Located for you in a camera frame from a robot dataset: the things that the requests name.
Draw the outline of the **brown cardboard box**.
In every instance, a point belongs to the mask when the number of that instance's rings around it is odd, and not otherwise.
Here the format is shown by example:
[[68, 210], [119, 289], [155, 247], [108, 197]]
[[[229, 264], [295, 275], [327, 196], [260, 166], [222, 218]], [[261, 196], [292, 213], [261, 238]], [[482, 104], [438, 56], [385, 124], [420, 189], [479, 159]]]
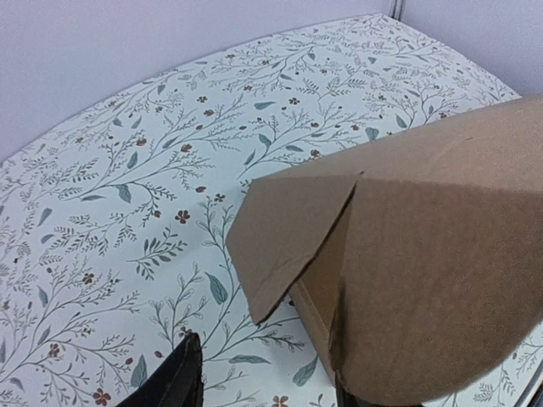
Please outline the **brown cardboard box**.
[[542, 100], [256, 179], [226, 241], [252, 321], [290, 296], [339, 393], [454, 393], [542, 319]]

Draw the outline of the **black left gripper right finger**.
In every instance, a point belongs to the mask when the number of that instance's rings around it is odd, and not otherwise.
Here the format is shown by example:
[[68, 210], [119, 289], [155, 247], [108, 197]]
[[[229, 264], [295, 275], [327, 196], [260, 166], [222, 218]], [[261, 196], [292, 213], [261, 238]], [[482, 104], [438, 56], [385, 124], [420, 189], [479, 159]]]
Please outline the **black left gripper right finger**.
[[335, 377], [335, 391], [338, 407], [358, 407], [358, 399], [353, 394], [344, 389], [339, 377]]

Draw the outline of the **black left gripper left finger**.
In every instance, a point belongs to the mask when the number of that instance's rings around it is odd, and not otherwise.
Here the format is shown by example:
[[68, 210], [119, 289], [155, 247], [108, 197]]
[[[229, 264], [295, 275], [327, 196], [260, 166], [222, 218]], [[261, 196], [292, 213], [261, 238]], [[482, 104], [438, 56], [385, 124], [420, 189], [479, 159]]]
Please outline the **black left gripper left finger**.
[[120, 407], [202, 407], [203, 354], [199, 335], [189, 333], [143, 385]]

